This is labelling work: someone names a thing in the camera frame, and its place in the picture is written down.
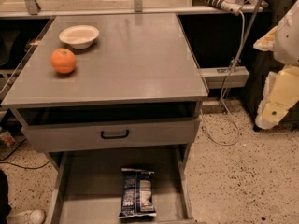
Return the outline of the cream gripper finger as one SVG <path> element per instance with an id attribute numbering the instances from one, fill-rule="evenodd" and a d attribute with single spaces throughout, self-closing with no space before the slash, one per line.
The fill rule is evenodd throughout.
<path id="1" fill-rule="evenodd" d="M 259 38 L 253 47 L 260 51 L 273 51 L 277 27 L 273 27 L 263 37 Z"/>
<path id="2" fill-rule="evenodd" d="M 299 101 L 299 67 L 285 66 L 265 80 L 255 124 L 261 129 L 277 126 Z"/>

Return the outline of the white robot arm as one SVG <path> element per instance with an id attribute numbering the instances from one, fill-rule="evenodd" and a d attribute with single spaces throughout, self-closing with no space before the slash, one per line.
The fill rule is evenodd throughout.
<path id="1" fill-rule="evenodd" d="M 255 119 L 259 128 L 272 129 L 299 102 L 299 0 L 253 47 L 272 51 L 274 59 L 284 65 L 278 73 L 269 73 Z"/>

